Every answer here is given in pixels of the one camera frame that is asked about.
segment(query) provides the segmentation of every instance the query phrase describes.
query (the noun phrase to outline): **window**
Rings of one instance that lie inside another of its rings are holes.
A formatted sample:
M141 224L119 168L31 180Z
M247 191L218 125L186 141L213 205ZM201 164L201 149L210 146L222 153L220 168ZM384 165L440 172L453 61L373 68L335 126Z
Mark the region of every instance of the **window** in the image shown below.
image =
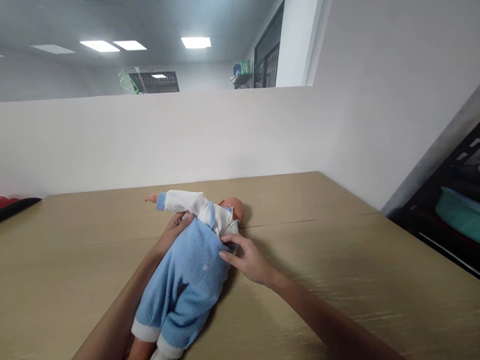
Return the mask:
M139 94L178 93L179 82L175 71L132 72L131 80L139 90Z
M284 2L255 46L254 88L274 88L277 84L283 18Z

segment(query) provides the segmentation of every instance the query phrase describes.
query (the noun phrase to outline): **human hand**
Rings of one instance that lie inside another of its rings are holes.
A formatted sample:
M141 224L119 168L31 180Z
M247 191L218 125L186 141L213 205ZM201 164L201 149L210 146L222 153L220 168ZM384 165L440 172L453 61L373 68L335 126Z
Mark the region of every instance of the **human hand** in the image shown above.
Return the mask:
M191 213L188 213L188 216L182 221L184 215L185 212L177 212L170 219L165 230L163 231L163 234L151 249L156 256L163 258L180 233L185 230L185 228L190 225L194 219L194 216Z
M220 257L230 265L236 267L254 283L270 287L278 270L263 256L252 240L239 234L228 234L221 239L222 243L235 243L240 245L245 253L243 258L237 257L227 251L220 251Z
M158 199L159 199L159 196L158 196L158 194L156 194L156 195L147 196L145 201L146 202L149 201L149 202L152 202L152 203L156 204Z

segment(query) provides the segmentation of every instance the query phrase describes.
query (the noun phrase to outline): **doll head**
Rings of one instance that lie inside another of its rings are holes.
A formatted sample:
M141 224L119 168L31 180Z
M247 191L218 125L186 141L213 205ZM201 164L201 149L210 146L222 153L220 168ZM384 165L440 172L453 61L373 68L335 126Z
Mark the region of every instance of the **doll head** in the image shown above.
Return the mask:
M233 208L233 219L242 222L245 217L245 205L236 197L227 197L219 205L224 208Z

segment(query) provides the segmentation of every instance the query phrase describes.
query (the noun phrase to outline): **green basket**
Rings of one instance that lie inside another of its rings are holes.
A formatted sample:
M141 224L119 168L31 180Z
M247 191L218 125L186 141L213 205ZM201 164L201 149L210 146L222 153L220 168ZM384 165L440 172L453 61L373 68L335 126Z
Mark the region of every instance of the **green basket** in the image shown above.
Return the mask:
M442 187L436 204L438 216L460 234L480 243L480 203Z

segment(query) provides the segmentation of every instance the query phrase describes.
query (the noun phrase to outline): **white cuff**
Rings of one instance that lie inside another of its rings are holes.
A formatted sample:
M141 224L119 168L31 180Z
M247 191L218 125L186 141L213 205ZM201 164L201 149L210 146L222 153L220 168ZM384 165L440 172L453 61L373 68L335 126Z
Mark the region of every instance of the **white cuff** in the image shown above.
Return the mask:
M160 329L157 327L142 325L135 318L131 327L131 333L144 342L155 343L159 339Z
M160 337L158 338L156 345L158 346L158 352L162 353L169 359L178 359L182 357L182 354L184 353L184 350L182 348L173 347L172 345L170 345L162 335L160 335Z

